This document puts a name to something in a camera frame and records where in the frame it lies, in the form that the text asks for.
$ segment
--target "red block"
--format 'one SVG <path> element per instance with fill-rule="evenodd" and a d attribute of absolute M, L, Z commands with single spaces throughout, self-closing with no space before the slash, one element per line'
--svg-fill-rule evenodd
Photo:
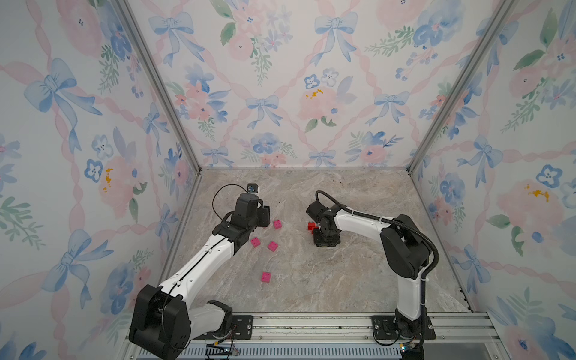
<path fill-rule="evenodd" d="M 270 242 L 270 245 L 268 245 L 268 249 L 272 250 L 272 252 L 275 252 L 276 249 L 278 249 L 278 244 L 275 242 Z"/>
<path fill-rule="evenodd" d="M 262 273 L 262 282 L 270 283 L 270 277 L 271 276 L 272 276 L 272 274 L 270 274 L 269 272 L 263 272 Z"/>

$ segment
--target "gray marble surface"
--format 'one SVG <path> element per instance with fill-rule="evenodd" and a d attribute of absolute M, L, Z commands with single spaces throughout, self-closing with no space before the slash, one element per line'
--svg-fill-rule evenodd
<path fill-rule="evenodd" d="M 191 219 L 177 250 L 172 272 L 202 247 L 219 219 L 212 197 L 223 185 L 260 185 L 260 197 L 271 209 L 272 224 L 258 228 L 262 245 L 245 244 L 198 294 L 194 305 L 218 300 L 235 312 L 393 312 L 397 303 L 396 274 L 388 267 L 382 244 L 343 232 L 335 248 L 318 248 L 307 230 L 306 208 L 316 190 L 343 204 L 376 215 L 409 215 L 440 250 L 440 261 L 429 275 L 430 312 L 467 312 L 464 297 L 433 231 L 408 173 L 403 170 L 205 170 Z M 226 187 L 215 201 L 220 215 L 234 209 L 241 193 Z M 276 252 L 267 245 L 278 243 Z M 260 281 L 271 272 L 270 283 Z"/>

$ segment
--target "pink flower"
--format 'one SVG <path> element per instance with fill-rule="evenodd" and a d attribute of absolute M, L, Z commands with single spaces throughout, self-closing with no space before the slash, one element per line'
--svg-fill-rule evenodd
<path fill-rule="evenodd" d="M 424 10 L 426 0 L 378 1 L 376 17 L 389 30 L 410 24 Z"/>
<path fill-rule="evenodd" d="M 122 156 L 114 156 L 102 172 L 98 191 L 102 202 L 109 205 L 116 218 L 124 217 L 128 202 L 134 196 L 134 187 L 141 188 L 141 166 L 137 162 L 127 164 Z"/>
<path fill-rule="evenodd" d="M 237 31 L 243 34 L 262 34 L 262 23 L 264 22 L 264 14 L 262 10 L 255 8 L 251 4 L 244 10 L 232 10 L 232 14 L 238 21 L 236 26 Z"/>
<path fill-rule="evenodd" d="M 444 225 L 448 225 L 452 221 L 452 207 L 446 203 L 443 197 L 437 197 L 434 201 L 436 209 L 438 211 L 438 219 L 444 222 Z"/>
<path fill-rule="evenodd" d="M 275 168 L 280 164 L 286 163 L 286 155 L 282 153 L 273 153 L 270 155 L 264 155 L 262 158 L 262 165 L 267 165 L 271 168 Z"/>
<path fill-rule="evenodd" d="M 190 167 L 188 166 L 188 162 L 182 159 L 178 160 L 174 174 L 176 176 L 176 184 L 178 186 L 183 186 L 186 183 L 186 180 L 188 180 L 188 175 L 190 174 Z"/>
<path fill-rule="evenodd" d="M 379 164 L 386 159 L 387 154 L 388 152 L 382 146 L 372 145 L 368 146 L 362 151 L 362 154 L 360 154 L 360 159 L 362 159 L 364 163 Z"/>
<path fill-rule="evenodd" d="M 566 39 L 552 41 L 548 53 L 542 59 L 542 68 L 548 72 L 548 77 L 559 78 L 564 70 L 576 65 L 576 39 L 574 35 Z"/>
<path fill-rule="evenodd" d="M 298 117 L 302 120 L 318 119 L 327 116 L 334 119 L 338 112 L 336 92 L 330 88 L 315 88 L 309 90 L 300 98 L 300 112 Z"/>
<path fill-rule="evenodd" d="M 512 189 L 498 196 L 498 207 L 508 216 L 512 226 L 519 226 L 523 233 L 516 241 L 523 241 L 528 252 L 540 251 L 548 256 L 547 247 L 556 245 L 551 229 L 564 219 L 564 208 L 558 197 L 548 188 L 527 179 L 515 183 Z"/>
<path fill-rule="evenodd" d="M 504 331 L 506 348 L 513 360 L 543 360 L 546 358 L 532 335 L 518 326 L 507 326 Z"/>
<path fill-rule="evenodd" d="M 186 105 L 186 96 L 184 95 L 176 95 L 176 101 L 174 102 L 177 107 L 184 104 Z"/>
<path fill-rule="evenodd" d="M 233 59 L 244 61 L 250 58 L 253 51 L 252 40 L 246 34 L 239 33 L 230 39 L 228 51 Z"/>
<path fill-rule="evenodd" d="M 136 304 L 136 297 L 140 290 L 144 289 L 144 287 L 148 284 L 148 279 L 150 279 L 150 275 L 152 274 L 152 270 L 148 269 L 147 266 L 144 266 L 139 273 L 136 274 L 134 278 L 134 289 L 130 293 L 130 302 L 128 304 L 128 308 L 134 308 Z"/>
<path fill-rule="evenodd" d="M 191 83 L 187 83 L 186 87 L 188 91 L 186 91 L 186 96 L 188 98 L 193 98 L 199 101 L 208 101 L 208 93 L 202 91 L 202 84 L 200 82 L 196 83 L 196 86 L 192 86 Z"/>
<path fill-rule="evenodd" d="M 510 80 L 510 94 L 521 97 L 530 93 L 540 83 L 542 69 L 540 67 L 525 67 Z"/>
<path fill-rule="evenodd" d="M 205 100 L 190 101 L 190 110 L 188 110 L 190 119 L 206 122 L 209 118 L 213 118 L 213 112 L 212 107 Z"/>
<path fill-rule="evenodd" d="M 444 103 L 444 101 L 446 100 L 446 96 L 444 95 L 438 95 L 436 97 L 436 100 L 432 101 L 430 103 L 430 105 L 434 106 L 436 105 L 438 108 L 442 106 L 442 104 Z"/>
<path fill-rule="evenodd" d="M 68 41 L 86 56 L 100 57 L 102 31 L 96 10 L 86 0 L 56 0 Z"/>

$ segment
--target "wall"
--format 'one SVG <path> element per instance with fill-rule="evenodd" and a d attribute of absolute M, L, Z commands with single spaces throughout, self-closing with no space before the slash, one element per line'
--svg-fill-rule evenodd
<path fill-rule="evenodd" d="M 406 166 L 498 4 L 128 2 L 196 156 L 224 167 Z"/>
<path fill-rule="evenodd" d="M 576 358 L 575 13 L 520 0 L 413 173 L 514 359 Z"/>
<path fill-rule="evenodd" d="M 0 33 L 0 359 L 114 359 L 194 176 L 105 0 L 5 1 Z"/>

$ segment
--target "wire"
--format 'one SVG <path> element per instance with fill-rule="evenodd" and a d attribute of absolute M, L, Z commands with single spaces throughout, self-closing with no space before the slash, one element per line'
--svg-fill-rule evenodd
<path fill-rule="evenodd" d="M 218 215 L 218 213 L 216 212 L 216 209 L 214 208 L 214 200 L 216 200 L 216 195 L 218 195 L 218 193 L 220 192 L 220 190 L 224 189 L 227 186 L 238 186 L 239 188 L 241 188 L 242 190 L 244 190 L 244 192 L 248 192 L 248 190 L 244 189 L 242 186 L 238 185 L 238 184 L 227 184 L 224 185 L 223 187 L 221 187 L 220 189 L 218 189 L 218 191 L 216 192 L 216 194 L 214 194 L 214 197 L 212 198 L 212 210 L 214 210 L 214 214 L 216 214 L 216 216 L 222 220 L 222 218 L 220 217 L 220 215 Z"/>
<path fill-rule="evenodd" d="M 214 244 L 214 246 L 212 246 L 210 249 L 214 249 L 216 246 L 218 246 L 218 244 L 220 244 L 221 242 L 223 242 L 224 239 L 220 240 L 219 242 L 217 242 L 216 244 Z M 206 255 L 208 255 L 209 252 L 205 252 L 204 255 L 202 255 L 202 257 L 200 258 L 200 260 L 198 260 L 194 265 L 192 265 L 192 267 L 190 268 L 190 270 L 188 270 L 184 275 L 182 275 L 180 277 L 180 279 L 183 279 L 184 277 L 186 277 L 186 275 L 188 275 L 190 273 L 190 271 L 192 271 L 196 265 L 198 265 L 202 259 L 204 259 L 204 257 Z M 166 295 L 166 298 L 164 298 L 164 304 L 162 305 L 162 313 L 160 314 L 160 323 L 162 324 L 162 331 L 164 331 L 164 336 L 168 337 L 168 333 L 166 332 L 166 328 L 164 327 L 164 310 L 166 309 L 166 304 L 168 303 L 168 299 L 170 298 L 170 293 L 172 293 L 172 291 L 174 290 L 174 288 L 178 285 L 178 282 L 176 282 L 172 288 L 170 289 L 170 291 L 168 292 L 168 295 Z M 186 348 L 188 347 L 188 345 L 190 345 L 190 343 L 192 342 L 192 339 L 190 339 L 190 341 L 188 342 L 188 344 L 186 344 L 186 346 L 184 347 L 176 347 L 174 345 L 172 345 L 172 342 L 168 342 L 168 344 L 170 345 L 171 348 L 173 348 L 174 350 L 178 350 L 178 351 L 184 351 L 186 350 Z"/>
<path fill-rule="evenodd" d="M 424 269 L 424 271 L 422 271 L 422 275 L 420 276 L 421 280 L 422 280 L 422 284 L 420 287 L 420 294 L 421 297 L 423 297 L 425 291 L 426 291 L 426 276 L 430 273 L 430 271 L 432 271 L 436 265 L 438 264 L 439 261 L 439 253 L 438 253 L 438 249 L 436 248 L 436 245 L 434 245 L 434 243 L 426 236 L 424 235 L 422 232 L 420 232 L 420 230 L 413 228 L 412 226 L 408 226 L 402 222 L 399 221 L 394 221 L 394 220 L 390 220 L 390 219 L 386 219 L 384 217 L 378 217 L 375 215 L 370 215 L 370 214 L 365 214 L 365 213 L 361 213 L 359 211 L 355 211 L 355 210 L 350 210 L 348 209 L 346 206 L 342 205 L 340 202 L 338 202 L 338 200 L 334 199 L 331 195 L 327 194 L 326 192 L 322 191 L 322 190 L 317 190 L 316 191 L 316 201 L 320 201 L 318 199 L 318 194 L 322 194 L 324 196 L 326 196 L 328 199 L 330 199 L 330 201 L 332 201 L 333 203 L 335 203 L 338 207 L 340 207 L 340 209 L 346 211 L 347 213 L 350 213 L 352 215 L 358 215 L 360 217 L 363 218 L 368 218 L 368 219 L 372 219 L 372 220 L 377 220 L 380 222 L 384 222 L 384 223 L 388 223 L 390 225 L 395 225 L 399 228 L 402 228 L 404 230 L 408 230 L 409 232 L 418 235 L 419 237 L 422 238 L 422 240 L 424 240 L 424 244 L 425 246 L 432 252 L 432 254 L 434 255 L 434 259 L 432 260 L 432 262 Z M 425 329 L 426 329 L 426 307 L 424 305 L 424 302 L 421 301 L 420 302 L 420 316 L 421 316 L 421 320 L 420 320 L 420 324 L 421 326 L 421 333 L 422 336 L 420 337 L 420 343 L 419 343 L 419 347 L 422 347 L 424 344 L 424 334 L 425 334 Z"/>

